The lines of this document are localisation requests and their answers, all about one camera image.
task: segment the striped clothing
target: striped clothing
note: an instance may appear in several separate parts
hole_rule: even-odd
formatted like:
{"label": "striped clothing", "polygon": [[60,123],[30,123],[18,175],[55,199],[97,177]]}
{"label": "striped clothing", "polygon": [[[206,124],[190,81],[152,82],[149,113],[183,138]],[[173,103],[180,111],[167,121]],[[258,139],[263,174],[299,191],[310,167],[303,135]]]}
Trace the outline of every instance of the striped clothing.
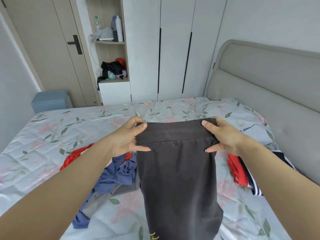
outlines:
{"label": "striped clothing", "polygon": [[[279,151],[279,150],[274,150],[272,151],[278,158],[280,158],[283,162],[285,162],[289,167],[293,168],[295,171],[297,171],[297,169],[294,167],[294,165],[285,157],[285,155]],[[246,172],[246,175],[248,177],[248,183],[251,186],[251,191],[252,194],[255,196],[263,196],[260,188],[258,187],[256,181],[254,180],[252,174],[250,173],[250,171],[247,169],[246,165],[244,164],[244,162],[242,161],[241,157],[239,157],[240,163],[243,167],[243,169]]]}

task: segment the blue clothing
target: blue clothing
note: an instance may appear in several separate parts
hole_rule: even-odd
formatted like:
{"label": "blue clothing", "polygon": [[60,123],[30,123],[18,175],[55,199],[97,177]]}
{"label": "blue clothing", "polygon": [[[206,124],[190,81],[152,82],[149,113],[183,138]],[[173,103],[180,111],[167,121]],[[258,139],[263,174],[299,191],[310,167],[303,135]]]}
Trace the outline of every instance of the blue clothing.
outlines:
{"label": "blue clothing", "polygon": [[89,196],[80,207],[78,214],[72,220],[72,225],[74,229],[88,228],[90,219],[82,213],[82,210],[84,209],[86,203],[88,202],[88,200],[94,192],[97,191],[99,194],[106,194],[109,193],[111,189],[113,189],[119,184],[133,184],[137,168],[136,154],[132,153],[132,158],[126,160],[124,164],[121,166],[125,157],[126,154],[118,157],[113,157],[112,163],[110,163],[110,165],[103,170],[103,173],[101,174],[97,183],[94,185]]}

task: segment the dark gray pants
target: dark gray pants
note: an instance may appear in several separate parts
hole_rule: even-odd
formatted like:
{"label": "dark gray pants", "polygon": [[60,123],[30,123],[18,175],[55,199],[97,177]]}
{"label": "dark gray pants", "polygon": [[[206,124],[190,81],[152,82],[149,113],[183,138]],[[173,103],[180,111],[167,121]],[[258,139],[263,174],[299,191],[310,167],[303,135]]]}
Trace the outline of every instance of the dark gray pants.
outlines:
{"label": "dark gray pants", "polygon": [[218,233],[216,153],[205,152],[218,140],[201,121],[148,123],[137,136],[151,148],[137,152],[137,166],[153,239],[212,240]]}

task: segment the pile of clothes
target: pile of clothes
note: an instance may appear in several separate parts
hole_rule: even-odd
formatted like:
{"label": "pile of clothes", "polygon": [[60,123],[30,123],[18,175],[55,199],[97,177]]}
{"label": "pile of clothes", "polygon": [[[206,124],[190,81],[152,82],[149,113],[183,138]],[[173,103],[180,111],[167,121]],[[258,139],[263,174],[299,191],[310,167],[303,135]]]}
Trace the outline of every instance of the pile of clothes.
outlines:
{"label": "pile of clothes", "polygon": [[127,76],[126,62],[122,58],[117,58],[113,62],[102,62],[101,64],[102,76],[97,79],[98,90],[99,82],[105,79],[125,78]]}
{"label": "pile of clothes", "polygon": [[[76,160],[92,145],[74,150],[66,158],[60,170]],[[134,183],[137,170],[136,162],[136,154],[130,152],[113,157],[110,160],[87,199],[80,207],[78,214],[73,219],[72,225],[74,229],[87,228],[90,218],[106,199],[112,197],[121,185],[132,185]]]}
{"label": "pile of clothes", "polygon": [[[294,165],[288,160],[288,158],[285,157],[285,155],[280,150],[273,150],[272,152],[283,162],[285,162],[289,167],[297,171]],[[249,187],[252,194],[255,196],[263,196],[260,188],[256,184],[256,181],[254,180],[250,171],[247,169],[241,157],[228,154],[228,159],[226,162],[229,165],[231,174],[233,176],[233,181],[236,184]]]}

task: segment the white wall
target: white wall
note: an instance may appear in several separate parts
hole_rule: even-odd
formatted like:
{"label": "white wall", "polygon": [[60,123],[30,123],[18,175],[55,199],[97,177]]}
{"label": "white wall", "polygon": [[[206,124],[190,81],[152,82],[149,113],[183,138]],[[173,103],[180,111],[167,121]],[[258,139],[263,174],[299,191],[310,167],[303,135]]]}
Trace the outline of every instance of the white wall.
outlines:
{"label": "white wall", "polygon": [[38,92],[0,13],[0,152],[34,116]]}
{"label": "white wall", "polygon": [[320,52],[320,0],[227,0],[208,78],[230,39]]}

